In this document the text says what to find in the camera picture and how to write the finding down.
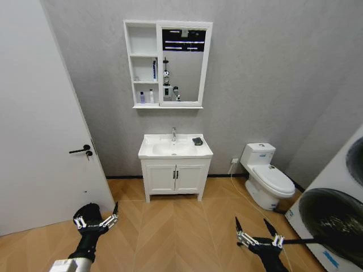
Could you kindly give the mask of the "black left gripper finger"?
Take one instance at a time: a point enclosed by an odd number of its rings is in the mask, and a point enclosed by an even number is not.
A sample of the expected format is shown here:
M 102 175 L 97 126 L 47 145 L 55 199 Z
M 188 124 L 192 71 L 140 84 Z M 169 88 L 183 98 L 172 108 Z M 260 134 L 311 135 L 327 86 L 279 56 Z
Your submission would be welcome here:
M 118 210 L 119 210 L 119 206 L 118 206 L 118 202 L 116 202 L 112 214 L 107 219 L 102 221 L 99 224 L 99 227 L 112 228 L 116 224 L 116 222 L 118 221 L 118 218 L 119 218 Z
M 102 222 L 99 205 L 95 203 L 84 205 L 74 214 L 73 221 L 78 229 L 98 226 Z

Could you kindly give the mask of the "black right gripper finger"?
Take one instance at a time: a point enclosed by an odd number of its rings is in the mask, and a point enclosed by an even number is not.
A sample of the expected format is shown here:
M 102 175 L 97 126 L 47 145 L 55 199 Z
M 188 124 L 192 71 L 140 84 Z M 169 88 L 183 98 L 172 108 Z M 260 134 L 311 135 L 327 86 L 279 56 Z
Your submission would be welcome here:
M 271 236 L 273 236 L 272 245 L 282 249 L 285 238 L 282 235 L 279 235 L 277 233 L 275 227 L 272 224 L 270 224 L 269 221 L 264 219 L 264 223 L 265 223 L 269 233 L 271 234 Z
M 236 223 L 236 236 L 237 236 L 237 246 L 255 246 L 259 245 L 259 242 L 255 240 L 253 237 L 245 233 L 242 229 L 242 226 L 238 220 L 237 217 L 235 217 L 235 223 Z

